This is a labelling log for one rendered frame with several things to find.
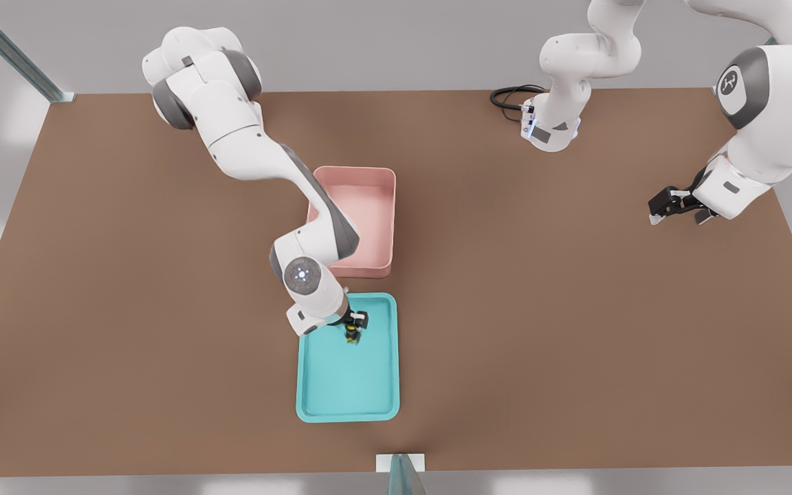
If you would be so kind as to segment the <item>silver frame post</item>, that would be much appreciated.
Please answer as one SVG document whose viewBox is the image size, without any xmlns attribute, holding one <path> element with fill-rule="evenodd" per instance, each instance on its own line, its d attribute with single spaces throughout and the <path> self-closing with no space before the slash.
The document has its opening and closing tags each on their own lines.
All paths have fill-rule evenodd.
<svg viewBox="0 0 792 495">
<path fill-rule="evenodd" d="M 0 29 L 0 57 L 6 60 L 51 104 L 70 103 L 75 93 L 65 93 Z"/>
<path fill-rule="evenodd" d="M 422 453 L 376 454 L 376 472 L 388 474 L 387 495 L 427 495 L 419 476 L 425 470 Z"/>
</svg>

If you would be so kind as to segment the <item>pale blue-green tray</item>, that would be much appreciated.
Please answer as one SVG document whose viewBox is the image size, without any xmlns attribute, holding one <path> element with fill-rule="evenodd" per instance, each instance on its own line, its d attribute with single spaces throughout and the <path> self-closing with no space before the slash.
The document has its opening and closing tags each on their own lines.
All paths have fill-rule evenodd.
<svg viewBox="0 0 792 495">
<path fill-rule="evenodd" d="M 360 342 L 332 326 L 298 341 L 296 414 L 305 423 L 388 421 L 399 412 L 397 302 L 384 292 L 349 301 L 370 316 Z"/>
</svg>

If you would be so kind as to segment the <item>pink box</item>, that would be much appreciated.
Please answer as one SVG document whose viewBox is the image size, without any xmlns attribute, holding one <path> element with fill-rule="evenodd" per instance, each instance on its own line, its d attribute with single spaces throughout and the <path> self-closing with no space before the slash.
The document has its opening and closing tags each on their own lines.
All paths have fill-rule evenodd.
<svg viewBox="0 0 792 495">
<path fill-rule="evenodd" d="M 321 166 L 313 175 L 360 234 L 355 254 L 329 269 L 336 278 L 386 278 L 392 271 L 396 175 L 384 167 Z"/>
</svg>

